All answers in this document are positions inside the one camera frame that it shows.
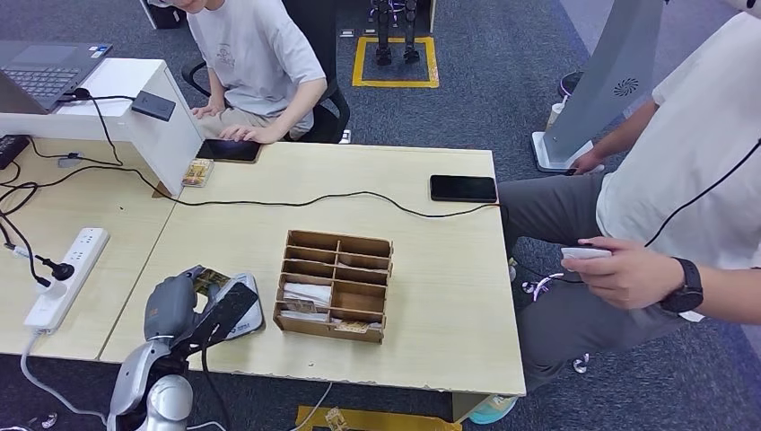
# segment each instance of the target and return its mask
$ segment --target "black smartphone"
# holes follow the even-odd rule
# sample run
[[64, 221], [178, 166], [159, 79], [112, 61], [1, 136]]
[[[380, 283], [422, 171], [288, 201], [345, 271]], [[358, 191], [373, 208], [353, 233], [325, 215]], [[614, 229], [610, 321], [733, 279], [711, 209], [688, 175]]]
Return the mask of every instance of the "black smartphone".
[[431, 175], [431, 199], [491, 204], [497, 201], [497, 187], [489, 177]]
[[201, 145], [196, 157], [215, 161], [253, 163], [257, 160], [260, 149], [261, 144], [252, 141], [207, 139]]

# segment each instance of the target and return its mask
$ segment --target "white t-shirt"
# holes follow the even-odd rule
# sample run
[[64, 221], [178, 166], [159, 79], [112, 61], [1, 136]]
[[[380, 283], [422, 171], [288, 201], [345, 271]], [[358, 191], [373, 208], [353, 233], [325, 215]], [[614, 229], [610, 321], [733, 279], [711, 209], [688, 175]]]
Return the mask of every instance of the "white t-shirt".
[[[761, 20], [740, 13], [652, 92], [660, 108], [603, 180], [597, 202], [603, 234], [648, 241], [674, 210], [750, 151], [761, 138], [759, 76]], [[674, 217], [651, 248], [716, 268], [761, 267], [761, 149]]]
[[[325, 77], [281, 0], [225, 0], [219, 9], [189, 13], [188, 24], [234, 108], [276, 117], [299, 84]], [[309, 130], [313, 123], [310, 113], [298, 126]]]

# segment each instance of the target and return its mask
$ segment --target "laptop keyboard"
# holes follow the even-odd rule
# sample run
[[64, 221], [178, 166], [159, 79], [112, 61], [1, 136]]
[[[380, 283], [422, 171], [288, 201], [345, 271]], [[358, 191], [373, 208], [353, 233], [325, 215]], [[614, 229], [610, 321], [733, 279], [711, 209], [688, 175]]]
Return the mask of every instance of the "laptop keyboard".
[[3, 71], [26, 93], [36, 98], [57, 97], [70, 87], [72, 79], [81, 71], [72, 67], [2, 66]]

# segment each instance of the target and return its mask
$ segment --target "yellow tape marking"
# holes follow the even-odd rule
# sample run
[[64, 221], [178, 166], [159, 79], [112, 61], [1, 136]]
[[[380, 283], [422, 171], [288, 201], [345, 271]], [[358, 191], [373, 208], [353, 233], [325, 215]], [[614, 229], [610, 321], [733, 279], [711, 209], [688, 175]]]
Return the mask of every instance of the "yellow tape marking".
[[[299, 406], [299, 416], [296, 425], [309, 416], [312, 407]], [[306, 422], [303, 431], [312, 431], [314, 427], [328, 427], [325, 415], [330, 408], [317, 409], [314, 416]], [[425, 416], [401, 415], [398, 413], [383, 413], [379, 411], [345, 410], [341, 409], [346, 423], [352, 430], [361, 431], [462, 431], [461, 424], [451, 424], [439, 418]]]
[[[439, 68], [436, 64], [436, 49], [433, 37], [425, 36], [415, 38], [416, 43], [425, 46], [425, 59], [428, 64], [428, 81], [365, 81], [362, 79], [364, 71], [364, 55], [368, 43], [378, 43], [378, 38], [360, 36], [357, 40], [357, 50], [354, 57], [354, 71], [352, 72], [352, 86], [354, 87], [385, 87], [385, 88], [439, 88]], [[404, 38], [389, 38], [389, 43], [404, 43]]]

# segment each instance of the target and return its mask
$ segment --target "laptop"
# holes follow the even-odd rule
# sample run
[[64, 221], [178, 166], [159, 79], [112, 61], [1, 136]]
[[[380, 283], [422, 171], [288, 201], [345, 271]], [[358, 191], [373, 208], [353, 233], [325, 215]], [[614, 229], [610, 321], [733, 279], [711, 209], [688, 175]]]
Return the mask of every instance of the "laptop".
[[0, 112], [50, 113], [110, 50], [103, 43], [0, 40]]

